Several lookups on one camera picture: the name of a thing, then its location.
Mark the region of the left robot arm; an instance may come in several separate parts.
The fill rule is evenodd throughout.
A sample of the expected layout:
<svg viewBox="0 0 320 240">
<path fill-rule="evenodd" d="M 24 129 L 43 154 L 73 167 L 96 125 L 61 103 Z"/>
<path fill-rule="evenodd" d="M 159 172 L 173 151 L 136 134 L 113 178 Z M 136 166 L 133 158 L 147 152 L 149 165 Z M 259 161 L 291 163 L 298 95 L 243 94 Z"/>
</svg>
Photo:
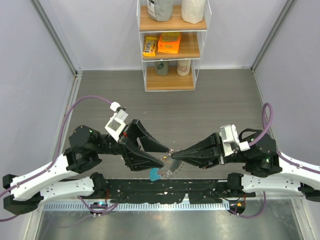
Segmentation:
<svg viewBox="0 0 320 240">
<path fill-rule="evenodd" d="M 130 124 L 111 120 L 105 129 L 107 134 L 101 134 L 80 125 L 69 137 L 70 147 L 55 160 L 25 175 L 5 175 L 2 183 L 9 195 L 3 199 L 3 208 L 18 216 L 59 198 L 106 197 L 108 185 L 100 173 L 94 172 L 79 180 L 69 179 L 99 165 L 100 155 L 120 155 L 125 165 L 136 172 L 164 166 L 151 154 L 169 153 L 170 148 L 153 138 L 138 119 Z"/>
</svg>

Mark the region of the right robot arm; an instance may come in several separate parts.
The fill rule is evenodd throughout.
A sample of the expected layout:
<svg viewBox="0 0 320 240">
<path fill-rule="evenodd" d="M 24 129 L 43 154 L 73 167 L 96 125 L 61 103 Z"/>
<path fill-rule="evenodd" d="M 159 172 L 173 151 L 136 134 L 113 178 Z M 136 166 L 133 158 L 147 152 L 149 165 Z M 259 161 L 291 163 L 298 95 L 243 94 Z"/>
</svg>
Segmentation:
<svg viewBox="0 0 320 240">
<path fill-rule="evenodd" d="M 320 170 L 312 164 L 294 160 L 277 152 L 276 141 L 267 133 L 248 129 L 246 138 L 233 124 L 225 125 L 204 140 L 171 154 L 200 169 L 242 163 L 245 174 L 230 173 L 226 191 L 232 197 L 242 193 L 279 192 L 320 200 Z"/>
</svg>

